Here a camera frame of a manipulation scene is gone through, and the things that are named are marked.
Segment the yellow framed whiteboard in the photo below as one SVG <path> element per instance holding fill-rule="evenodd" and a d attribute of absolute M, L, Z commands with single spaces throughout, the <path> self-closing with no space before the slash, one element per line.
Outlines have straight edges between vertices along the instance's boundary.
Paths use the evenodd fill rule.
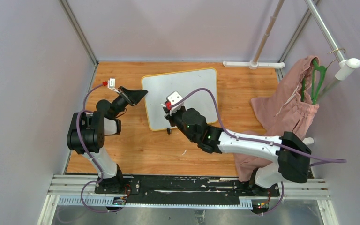
<path fill-rule="evenodd" d="M 182 97 L 198 88 L 210 90 L 218 101 L 218 76 L 214 68 L 204 68 L 175 73 L 144 76 L 142 89 L 148 94 L 144 97 L 149 128 L 152 131 L 166 130 L 170 127 L 164 118 L 162 104 L 166 97 L 177 91 Z M 209 93 L 199 91 L 184 102 L 185 108 L 194 108 L 205 116 L 207 123 L 217 122 L 218 117 Z"/>

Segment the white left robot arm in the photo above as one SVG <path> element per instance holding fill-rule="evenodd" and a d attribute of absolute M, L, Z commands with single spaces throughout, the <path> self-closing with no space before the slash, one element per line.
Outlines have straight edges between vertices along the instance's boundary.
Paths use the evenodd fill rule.
<path fill-rule="evenodd" d="M 114 194 L 124 190 L 125 180 L 120 167 L 104 148 L 105 137 L 121 133 L 119 116 L 126 112 L 127 106 L 137 105 L 148 93 L 147 90 L 129 90 L 122 86 L 118 92 L 113 101 L 99 100 L 93 112 L 75 112 L 67 134 L 69 149 L 86 157 L 98 172 L 99 186 Z"/>

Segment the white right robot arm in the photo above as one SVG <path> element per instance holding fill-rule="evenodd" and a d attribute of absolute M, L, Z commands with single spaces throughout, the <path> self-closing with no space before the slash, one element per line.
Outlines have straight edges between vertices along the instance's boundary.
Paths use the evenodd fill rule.
<path fill-rule="evenodd" d="M 308 180 L 311 150 L 292 132 L 284 132 L 282 136 L 231 133 L 207 124 L 206 118 L 194 108 L 182 106 L 174 113 L 166 107 L 163 110 L 170 125 L 204 152 L 239 153 L 270 161 L 252 172 L 249 189 L 254 195 L 262 195 L 281 181 L 306 183 Z"/>

